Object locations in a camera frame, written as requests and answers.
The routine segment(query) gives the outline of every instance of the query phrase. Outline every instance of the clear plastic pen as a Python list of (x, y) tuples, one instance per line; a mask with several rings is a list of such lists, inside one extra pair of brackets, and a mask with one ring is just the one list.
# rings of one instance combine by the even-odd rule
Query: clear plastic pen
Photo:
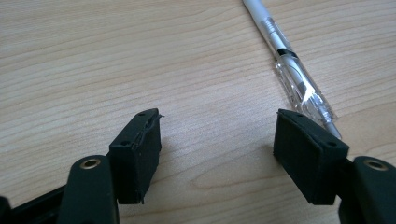
[(341, 134), (334, 125), (329, 103), (304, 68), (289, 41), (282, 34), (261, 0), (244, 0), (253, 20), (276, 58), (276, 69), (295, 110), (323, 125), (335, 137)]

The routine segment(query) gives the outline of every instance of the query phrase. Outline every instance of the white pen cap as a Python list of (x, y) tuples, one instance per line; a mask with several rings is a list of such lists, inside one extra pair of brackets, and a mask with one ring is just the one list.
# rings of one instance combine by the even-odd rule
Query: white pen cap
[(244, 0), (244, 4), (256, 24), (260, 24), (265, 18), (271, 17), (261, 0)]

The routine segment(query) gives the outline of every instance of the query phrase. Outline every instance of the wood grain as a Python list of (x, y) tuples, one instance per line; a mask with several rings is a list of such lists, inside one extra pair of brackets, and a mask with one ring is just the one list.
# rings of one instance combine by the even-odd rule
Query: wood grain
[[(349, 158), (396, 165), (396, 2), (264, 1), (333, 110)], [(0, 194), (25, 203), (158, 107), (163, 150), (121, 223), (338, 223), (272, 155), (290, 108), (242, 1), (0, 3)]]

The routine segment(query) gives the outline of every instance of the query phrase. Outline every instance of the metal ring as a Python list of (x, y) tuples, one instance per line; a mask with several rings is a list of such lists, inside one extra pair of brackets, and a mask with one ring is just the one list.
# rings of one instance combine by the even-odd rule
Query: metal ring
[(99, 164), (100, 164), (99, 159), (89, 159), (89, 160), (82, 162), (79, 167), (81, 167), (81, 169), (84, 169), (84, 170), (89, 170), (89, 169), (95, 168)]
[(374, 160), (365, 160), (363, 161), (364, 164), (366, 164), (368, 167), (375, 169), (377, 171), (387, 171), (388, 166), (386, 166), (384, 163), (380, 161), (374, 161)]

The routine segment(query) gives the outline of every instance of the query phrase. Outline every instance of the black bracket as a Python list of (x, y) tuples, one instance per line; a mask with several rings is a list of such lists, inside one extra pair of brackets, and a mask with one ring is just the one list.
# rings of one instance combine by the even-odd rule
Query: black bracket
[(74, 163), (67, 184), (14, 209), (0, 197), (1, 224), (119, 223), (119, 203), (142, 203), (161, 151), (158, 109), (138, 113), (106, 156)]
[(279, 109), (274, 155), (309, 203), (341, 199), (341, 223), (396, 223), (396, 169), (349, 146), (306, 116)]

